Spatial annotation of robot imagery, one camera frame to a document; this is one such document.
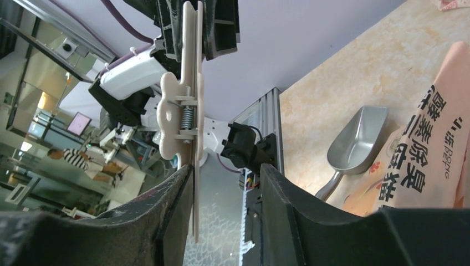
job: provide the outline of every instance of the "scoop handle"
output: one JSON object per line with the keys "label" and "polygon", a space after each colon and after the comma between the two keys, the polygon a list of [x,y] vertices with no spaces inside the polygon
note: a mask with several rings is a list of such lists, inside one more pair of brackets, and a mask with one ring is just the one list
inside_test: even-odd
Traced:
{"label": "scoop handle", "polygon": [[328,183],[326,183],[326,185],[315,194],[315,197],[322,201],[326,201],[331,196],[331,194],[333,194],[333,191],[335,191],[335,189],[338,187],[342,178],[343,173],[336,171],[333,174],[333,177],[331,177],[330,181],[328,181]]}

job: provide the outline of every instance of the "silver shovel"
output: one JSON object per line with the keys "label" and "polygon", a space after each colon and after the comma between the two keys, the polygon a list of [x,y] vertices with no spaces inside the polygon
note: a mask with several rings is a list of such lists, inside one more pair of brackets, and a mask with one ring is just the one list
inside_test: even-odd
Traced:
{"label": "silver shovel", "polygon": [[380,151],[387,107],[363,106],[328,149],[328,163],[335,173],[315,197],[326,201],[338,186],[343,175],[357,175],[369,169]]}

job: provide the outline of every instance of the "desk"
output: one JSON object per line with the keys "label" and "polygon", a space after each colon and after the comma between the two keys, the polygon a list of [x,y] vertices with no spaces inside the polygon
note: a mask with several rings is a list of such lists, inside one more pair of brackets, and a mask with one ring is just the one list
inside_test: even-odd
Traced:
{"label": "desk", "polygon": [[[470,43],[470,8],[441,12],[408,0],[280,95],[286,177],[315,194],[334,173],[330,144],[363,105],[390,109],[387,133],[404,125],[452,43]],[[328,203],[341,207],[359,177],[346,176]]]}

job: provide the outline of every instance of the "black hair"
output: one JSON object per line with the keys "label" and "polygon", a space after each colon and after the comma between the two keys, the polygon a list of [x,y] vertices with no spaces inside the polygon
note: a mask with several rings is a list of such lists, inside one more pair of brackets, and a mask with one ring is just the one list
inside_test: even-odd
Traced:
{"label": "black hair", "polygon": [[55,153],[55,152],[58,152],[59,150],[57,149],[50,149],[48,152],[47,152],[47,156],[50,156],[51,154]]}

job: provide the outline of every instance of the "striped shirt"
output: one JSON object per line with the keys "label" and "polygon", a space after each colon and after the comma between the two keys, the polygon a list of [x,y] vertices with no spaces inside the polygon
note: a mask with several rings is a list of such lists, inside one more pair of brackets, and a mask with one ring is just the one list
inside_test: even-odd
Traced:
{"label": "striped shirt", "polygon": [[77,149],[65,149],[64,150],[64,160],[69,164],[83,169],[84,171],[88,170],[88,164],[80,155],[80,150]]}

